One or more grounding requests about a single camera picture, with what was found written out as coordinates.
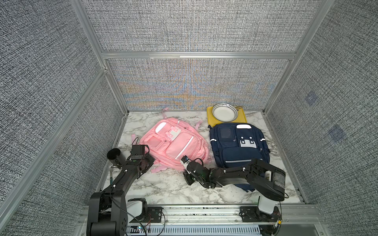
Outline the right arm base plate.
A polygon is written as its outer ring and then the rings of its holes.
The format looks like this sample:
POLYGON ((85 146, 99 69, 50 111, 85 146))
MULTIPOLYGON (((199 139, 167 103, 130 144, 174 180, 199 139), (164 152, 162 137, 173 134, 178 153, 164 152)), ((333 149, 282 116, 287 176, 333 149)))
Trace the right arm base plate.
POLYGON ((282 219, 281 212, 277 206, 274 207, 272 214, 263 213, 257 206, 241 206, 239 216, 243 222, 278 222, 282 219))

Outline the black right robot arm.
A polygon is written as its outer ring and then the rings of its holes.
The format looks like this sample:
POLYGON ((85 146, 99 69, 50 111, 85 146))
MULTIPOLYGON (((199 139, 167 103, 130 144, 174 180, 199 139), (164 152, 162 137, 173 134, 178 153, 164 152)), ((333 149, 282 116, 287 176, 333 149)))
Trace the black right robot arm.
POLYGON ((230 184, 251 186, 262 195, 258 211, 263 214, 272 215, 276 204, 285 199, 285 171, 260 159, 253 159, 241 167, 212 169, 187 156, 182 157, 180 162, 185 168, 184 177, 188 185, 198 182, 206 189, 230 184))

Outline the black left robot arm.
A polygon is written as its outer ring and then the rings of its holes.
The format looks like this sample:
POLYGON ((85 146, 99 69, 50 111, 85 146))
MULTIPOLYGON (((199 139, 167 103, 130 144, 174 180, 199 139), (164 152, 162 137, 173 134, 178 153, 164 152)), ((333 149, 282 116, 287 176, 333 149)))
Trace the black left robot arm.
POLYGON ((147 235, 143 223, 128 212, 126 193, 133 182, 152 167, 155 159, 149 154, 127 159, 117 148, 109 151, 107 158, 121 169, 121 173, 106 189, 95 192, 90 197, 86 235, 123 236, 126 234, 129 217, 137 221, 147 235))

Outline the pink backpack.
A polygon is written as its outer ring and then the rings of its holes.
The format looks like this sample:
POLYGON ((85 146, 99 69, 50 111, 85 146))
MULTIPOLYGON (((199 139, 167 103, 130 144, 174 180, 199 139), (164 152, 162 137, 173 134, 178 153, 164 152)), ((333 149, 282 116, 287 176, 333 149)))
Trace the pink backpack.
POLYGON ((140 140, 141 145, 146 145, 146 151, 155 159, 158 165, 152 173, 158 173, 167 169, 183 171, 184 166, 180 160, 187 156, 191 160, 199 160, 202 163, 210 161, 210 149, 208 142, 198 132, 202 121, 195 127, 177 118, 169 118, 162 110, 163 119, 154 125, 140 140))

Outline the navy blue backpack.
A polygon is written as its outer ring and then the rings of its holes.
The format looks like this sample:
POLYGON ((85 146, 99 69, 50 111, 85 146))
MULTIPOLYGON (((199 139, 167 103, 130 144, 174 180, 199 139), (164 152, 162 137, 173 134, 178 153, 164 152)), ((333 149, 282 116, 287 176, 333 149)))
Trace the navy blue backpack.
POLYGON ((270 162, 266 138, 251 124, 218 124, 210 129, 210 143, 219 168, 243 167, 253 159, 270 162))

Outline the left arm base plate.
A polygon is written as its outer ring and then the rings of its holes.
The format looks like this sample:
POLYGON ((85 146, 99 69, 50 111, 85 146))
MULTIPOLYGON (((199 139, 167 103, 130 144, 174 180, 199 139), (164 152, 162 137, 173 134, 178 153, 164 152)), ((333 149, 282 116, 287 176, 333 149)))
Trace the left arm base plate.
POLYGON ((133 219, 131 223, 137 223, 138 220, 141 223, 163 223, 163 216, 162 216, 163 207, 151 207, 149 206, 147 210, 143 210, 142 214, 138 216, 136 219, 133 219))

